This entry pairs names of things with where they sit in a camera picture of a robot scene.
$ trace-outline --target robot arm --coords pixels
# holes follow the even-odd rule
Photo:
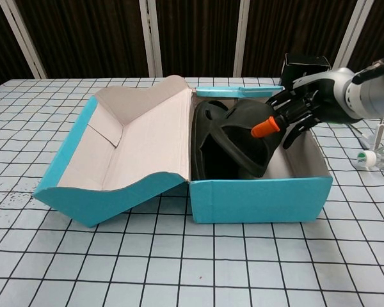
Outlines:
[[[271,122],[272,129],[265,129],[263,122],[252,129],[252,135],[263,138],[296,123],[284,148],[321,122],[355,123],[363,118],[384,118],[384,58],[357,74],[340,68],[299,78],[266,104],[279,115],[266,123]]]

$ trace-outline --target clear plastic bottle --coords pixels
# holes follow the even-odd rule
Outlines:
[[[357,155],[357,164],[368,168],[376,167],[384,171],[384,146],[375,151],[361,151]]]

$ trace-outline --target cardboard flap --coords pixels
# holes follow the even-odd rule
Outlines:
[[[97,107],[58,186],[131,189],[155,173],[189,180],[192,90],[182,78],[142,90],[114,86],[95,96]]]
[[[276,95],[283,86],[199,86],[196,94],[199,97],[224,98],[266,98]]]
[[[300,134],[286,150],[287,161],[296,177],[328,177],[327,165],[312,133]]]
[[[114,114],[107,111],[105,107],[98,104],[88,125],[106,138],[114,147],[122,136],[122,124],[116,119]]]
[[[182,77],[171,75],[151,88],[110,86],[95,94],[98,102],[126,125],[166,99],[188,89]]]
[[[189,180],[191,96],[186,88],[124,126],[104,190],[120,189],[163,171]]]

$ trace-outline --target white grid mat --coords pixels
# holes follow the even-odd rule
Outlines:
[[[195,86],[276,78],[186,78]],[[314,128],[333,175],[315,223],[195,224],[186,186],[85,228],[31,198],[86,100],[160,78],[0,86],[0,306],[384,306],[384,173],[343,125]],[[371,131],[377,121],[356,124]]]

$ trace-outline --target white wall stripe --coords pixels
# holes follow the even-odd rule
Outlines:
[[[38,57],[37,51],[34,47],[33,41],[26,29],[19,9],[14,0],[0,0],[1,9],[7,18],[7,21],[13,31],[13,34],[19,43],[21,51],[28,63],[28,66],[33,73],[35,79],[45,79],[47,74],[43,65]]]
[[[237,25],[235,61],[233,76],[241,77],[244,56],[244,44],[246,42],[246,29],[248,27],[250,0],[241,0],[239,8],[239,24]]]
[[[154,63],[156,77],[162,77],[162,62],[161,62],[161,46],[159,44],[159,29],[158,29],[158,17],[156,12],[155,0],[147,0],[151,39],[152,39],[152,50],[154,52]]]
[[[373,3],[374,0],[357,1],[337,57],[335,58],[334,69],[347,66]]]
[[[142,21],[143,40],[145,42],[145,53],[147,54],[149,77],[155,77],[154,50],[152,48],[152,37],[149,31],[149,16],[147,0],[140,0],[140,12]]]

